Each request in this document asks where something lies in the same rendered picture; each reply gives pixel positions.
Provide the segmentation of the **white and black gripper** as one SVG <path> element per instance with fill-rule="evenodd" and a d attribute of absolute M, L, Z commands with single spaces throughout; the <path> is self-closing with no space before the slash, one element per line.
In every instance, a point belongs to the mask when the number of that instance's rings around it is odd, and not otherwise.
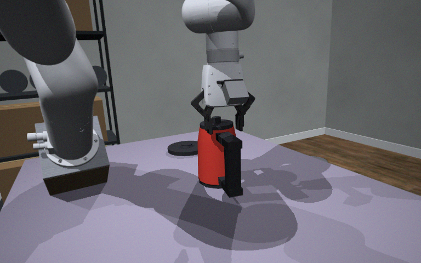
<path fill-rule="evenodd" d="M 242 65 L 238 62 L 210 62 L 203 66 L 201 92 L 191 101 L 191 105 L 204 117 L 204 128 L 209 135 L 213 134 L 212 111 L 215 107 L 234 106 L 236 129 L 243 131 L 244 115 L 254 102 L 255 97 L 249 92 L 249 98 L 245 104 L 227 105 L 221 88 L 217 81 L 227 79 L 243 79 Z M 205 99 L 204 99 L 205 98 Z M 205 101 L 206 100 L 206 101 Z M 206 105 L 203 109 L 199 102 Z"/>

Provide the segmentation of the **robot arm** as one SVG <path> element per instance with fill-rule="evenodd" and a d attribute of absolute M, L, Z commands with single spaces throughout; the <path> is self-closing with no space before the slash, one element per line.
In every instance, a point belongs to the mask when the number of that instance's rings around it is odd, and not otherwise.
<path fill-rule="evenodd" d="M 43 140 L 33 149 L 43 148 L 53 163 L 72 168 L 91 161 L 99 149 L 93 129 L 98 80 L 65 2 L 0 0 L 0 32 L 23 56 L 39 96 L 47 131 L 27 133 L 27 140 Z M 206 33 L 207 63 L 244 58 L 238 50 L 238 31 L 253 23 L 254 0 L 185 0 L 182 17 L 194 33 L 213 32 Z M 247 102 L 243 79 L 217 84 L 222 85 L 227 105 Z"/>

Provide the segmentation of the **dark grey round disk with center stud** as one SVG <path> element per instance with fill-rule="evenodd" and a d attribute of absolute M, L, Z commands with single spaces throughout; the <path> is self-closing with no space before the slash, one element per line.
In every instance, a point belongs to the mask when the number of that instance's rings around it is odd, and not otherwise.
<path fill-rule="evenodd" d="M 176 156 L 192 156 L 198 154 L 197 141 L 180 141 L 168 146 L 168 153 Z"/>

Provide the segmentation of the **red kettle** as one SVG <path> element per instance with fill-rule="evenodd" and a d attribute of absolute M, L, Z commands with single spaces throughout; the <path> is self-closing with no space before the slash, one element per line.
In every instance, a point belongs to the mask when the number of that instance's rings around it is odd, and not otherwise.
<path fill-rule="evenodd" d="M 209 188 L 222 188 L 228 197 L 243 195 L 241 187 L 242 140 L 236 137 L 233 121 L 212 117 L 213 134 L 200 123 L 198 134 L 198 179 Z"/>

